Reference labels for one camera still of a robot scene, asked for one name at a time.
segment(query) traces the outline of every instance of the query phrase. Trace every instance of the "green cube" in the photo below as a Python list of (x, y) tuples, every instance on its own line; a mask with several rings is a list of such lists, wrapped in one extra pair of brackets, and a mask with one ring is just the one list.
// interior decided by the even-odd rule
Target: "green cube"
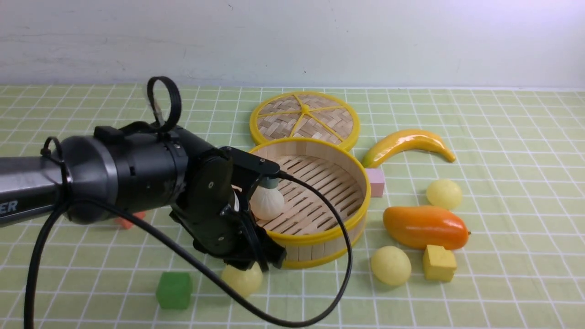
[(161, 309), (185, 310), (191, 303), (193, 281), (187, 272), (163, 272), (156, 289)]

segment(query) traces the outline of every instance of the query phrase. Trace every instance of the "yellow banana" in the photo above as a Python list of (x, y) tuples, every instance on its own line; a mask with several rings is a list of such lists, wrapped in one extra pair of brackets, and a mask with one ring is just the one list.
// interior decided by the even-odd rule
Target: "yellow banana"
[(456, 160), (455, 154), (445, 146), (439, 135), (422, 129), (405, 129), (391, 133), (377, 142), (364, 155), (362, 166), (376, 168), (389, 157), (402, 151), (414, 149), (441, 154), (449, 162)]

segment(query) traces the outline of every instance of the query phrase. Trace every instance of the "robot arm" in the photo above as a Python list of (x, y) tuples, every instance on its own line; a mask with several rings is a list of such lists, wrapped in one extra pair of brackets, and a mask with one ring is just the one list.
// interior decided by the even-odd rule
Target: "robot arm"
[[(154, 83), (163, 82), (171, 108), (163, 121), (153, 98)], [(156, 121), (122, 128), (98, 126), (91, 136), (49, 137), (40, 156), (0, 157), (0, 227), (49, 214), (31, 257), (25, 293), (25, 328), (33, 328), (40, 257), (60, 214), (80, 225), (123, 216), (155, 235), (260, 318), (284, 327), (306, 327), (325, 318), (339, 302), (349, 281), (352, 253), (339, 214), (316, 189), (284, 173), (277, 163), (232, 147), (216, 148), (178, 126), (181, 99), (166, 77), (148, 82)], [(55, 150), (51, 151), (51, 142)], [(249, 200), (266, 180), (287, 179), (310, 189), (327, 204), (341, 226), (348, 249), (346, 277), (331, 306), (313, 319), (292, 322), (271, 317), (248, 303), (216, 274), (150, 224), (131, 213), (170, 206), (170, 217), (193, 237), (200, 252), (245, 270), (257, 262), (280, 268), (285, 249), (256, 224)]]

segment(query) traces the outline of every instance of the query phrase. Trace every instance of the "bamboo steamer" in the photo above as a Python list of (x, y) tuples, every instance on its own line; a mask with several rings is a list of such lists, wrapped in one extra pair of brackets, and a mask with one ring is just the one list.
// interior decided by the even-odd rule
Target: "bamboo steamer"
[[(250, 153), (278, 163), (281, 170), (315, 187), (337, 209), (352, 245), (359, 240), (371, 191), (366, 171), (351, 154), (311, 138), (276, 139)], [(257, 223), (285, 247), (284, 267), (319, 266), (347, 252), (335, 216), (317, 195), (287, 180), (279, 182), (278, 190), (285, 199), (283, 212), (273, 220)]]
[(355, 110), (337, 97), (295, 91), (269, 98), (250, 116), (256, 145), (282, 138), (314, 138), (346, 151), (357, 143), (360, 121)]

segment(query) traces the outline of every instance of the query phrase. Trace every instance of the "orange block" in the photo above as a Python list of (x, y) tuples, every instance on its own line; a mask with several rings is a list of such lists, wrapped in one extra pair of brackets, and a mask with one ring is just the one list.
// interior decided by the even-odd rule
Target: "orange block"
[[(140, 218), (141, 220), (143, 220), (144, 217), (146, 216), (146, 212), (145, 211), (142, 211), (140, 213), (134, 214), (134, 216), (136, 216), (136, 217)], [(134, 226), (134, 224), (132, 222), (130, 222), (128, 220), (125, 220), (122, 217), (118, 217), (114, 221), (116, 223), (118, 223), (118, 225), (120, 225), (121, 227), (123, 227), (124, 229), (131, 229)]]

